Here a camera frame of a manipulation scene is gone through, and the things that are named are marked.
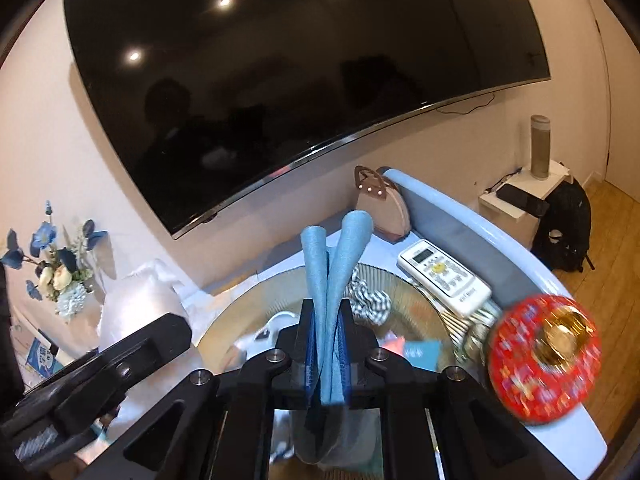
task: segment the wooden floor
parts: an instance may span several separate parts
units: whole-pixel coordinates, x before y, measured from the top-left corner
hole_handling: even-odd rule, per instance
[[[602,336],[600,378],[584,403],[609,443],[640,396],[640,203],[603,182],[589,186],[596,270],[556,271]]]

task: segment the black cable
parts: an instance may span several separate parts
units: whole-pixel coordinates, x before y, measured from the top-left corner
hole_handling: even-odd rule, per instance
[[[469,110],[468,112],[443,112],[439,108],[437,108],[436,110],[439,111],[441,114],[467,115],[467,114],[470,114],[471,112],[473,112],[474,110],[478,110],[478,108],[484,108],[485,106],[490,105],[491,103],[494,102],[494,99],[495,99],[495,94],[491,94],[491,99],[489,99],[488,103],[486,103],[484,105],[478,105],[475,108],[471,108],[471,110]]]

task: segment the handbag handle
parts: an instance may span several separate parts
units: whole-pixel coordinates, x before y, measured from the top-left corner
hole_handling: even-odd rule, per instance
[[[390,187],[398,191],[398,186],[391,179],[386,176],[381,175],[375,170],[371,168],[367,168],[366,166],[356,166],[353,171],[354,180],[356,183],[356,187],[359,190],[363,190],[364,192],[371,193],[371,195],[375,198],[379,198],[380,200],[386,200],[386,188]],[[368,178],[374,178],[378,181],[378,185],[369,185],[367,189],[364,190],[364,181]]]

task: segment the beige handbag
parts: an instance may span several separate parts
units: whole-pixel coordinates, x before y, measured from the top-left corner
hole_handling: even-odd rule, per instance
[[[409,212],[396,184],[365,166],[356,166],[354,177],[358,188],[356,209],[371,215],[376,234],[391,243],[407,236],[411,230]]]

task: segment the round glass table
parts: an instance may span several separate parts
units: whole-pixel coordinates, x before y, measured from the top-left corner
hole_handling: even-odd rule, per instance
[[[378,340],[383,340],[391,332],[407,342],[439,342],[434,371],[440,372],[456,363],[454,346],[442,319],[419,290],[387,270],[366,264],[358,264],[358,275],[366,281],[369,290],[380,290],[389,295],[391,311],[382,325],[373,325],[364,319],[356,319],[356,323],[369,326]],[[308,297],[304,267],[282,272],[255,285],[231,303],[202,337],[198,349],[205,366],[216,374],[240,367],[247,358],[247,341],[261,342],[260,351],[272,346],[276,334],[270,334],[269,327],[274,319],[282,320],[282,316],[276,314],[290,312],[293,316],[286,326],[297,323],[295,316],[300,314],[302,301]],[[279,411],[281,410],[276,410],[274,421],[270,479],[382,478],[378,410],[365,410],[375,413],[370,413],[357,422],[362,426],[361,431],[355,433],[369,433],[368,439],[338,438],[336,446],[342,446],[343,449],[338,450],[338,453],[332,451],[333,459],[323,459],[319,465],[303,463],[294,455],[296,414],[291,417],[292,422],[287,423],[289,412],[278,413]],[[353,433],[353,421],[349,431]],[[283,444],[286,442],[290,442],[290,446]],[[281,453],[278,453],[278,446],[282,448]]]

